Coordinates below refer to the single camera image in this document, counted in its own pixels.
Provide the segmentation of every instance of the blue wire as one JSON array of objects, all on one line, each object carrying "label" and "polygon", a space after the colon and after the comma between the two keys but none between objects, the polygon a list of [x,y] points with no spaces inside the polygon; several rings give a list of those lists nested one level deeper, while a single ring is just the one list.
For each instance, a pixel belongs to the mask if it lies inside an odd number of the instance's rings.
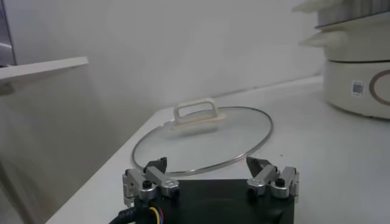
[{"label": "blue wire", "polygon": [[160,214],[160,223],[161,223],[161,224],[164,224],[163,215],[161,214],[161,209],[159,209],[159,212],[158,212],[158,213]]}]

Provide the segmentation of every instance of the glass pot lid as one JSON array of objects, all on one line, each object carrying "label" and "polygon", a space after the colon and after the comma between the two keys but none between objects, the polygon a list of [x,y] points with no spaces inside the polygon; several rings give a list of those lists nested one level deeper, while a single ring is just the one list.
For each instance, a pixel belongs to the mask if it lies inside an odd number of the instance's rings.
[{"label": "glass pot lid", "polygon": [[[199,105],[211,109],[181,116]],[[149,161],[167,157],[166,173],[193,175],[228,166],[259,149],[271,136],[272,119],[249,107],[217,108],[213,99],[182,103],[175,119],[145,135],[134,147],[132,161],[142,169]]]}]

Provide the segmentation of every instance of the white countertop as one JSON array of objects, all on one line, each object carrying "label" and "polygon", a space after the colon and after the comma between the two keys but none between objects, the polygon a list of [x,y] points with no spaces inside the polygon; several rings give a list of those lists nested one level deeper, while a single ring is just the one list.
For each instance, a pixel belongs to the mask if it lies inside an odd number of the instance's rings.
[{"label": "white countertop", "polygon": [[[271,139],[253,155],[300,172],[298,223],[389,223],[390,122],[343,112],[322,98],[322,77],[253,89],[216,99],[246,106],[274,120]],[[109,223],[126,208],[122,173],[131,168],[134,145],[173,118],[172,108],[155,113],[47,222]],[[245,160],[186,177],[249,178]]]}]

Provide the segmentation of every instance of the label sticker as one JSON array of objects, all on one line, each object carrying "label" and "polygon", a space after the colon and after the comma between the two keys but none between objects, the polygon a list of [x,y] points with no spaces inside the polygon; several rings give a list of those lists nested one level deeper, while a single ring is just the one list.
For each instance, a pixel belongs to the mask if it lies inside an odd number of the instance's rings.
[{"label": "label sticker", "polygon": [[363,81],[352,81],[351,94],[353,96],[362,97],[364,91]]}]

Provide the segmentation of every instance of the pot lid handle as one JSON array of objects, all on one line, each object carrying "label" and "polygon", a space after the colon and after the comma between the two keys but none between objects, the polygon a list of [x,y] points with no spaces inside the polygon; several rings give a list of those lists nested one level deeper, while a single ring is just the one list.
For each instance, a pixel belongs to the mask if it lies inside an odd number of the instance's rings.
[{"label": "pot lid handle", "polygon": [[[211,110],[209,113],[205,114],[194,114],[181,116],[179,111],[183,108],[193,107],[202,104],[210,104]],[[197,99],[194,101],[189,101],[186,103],[180,103],[174,108],[174,117],[175,117],[175,126],[187,126],[193,124],[201,124],[206,122],[220,121],[226,118],[225,114],[222,114],[218,111],[218,107],[215,105],[215,102],[211,98]]]}]

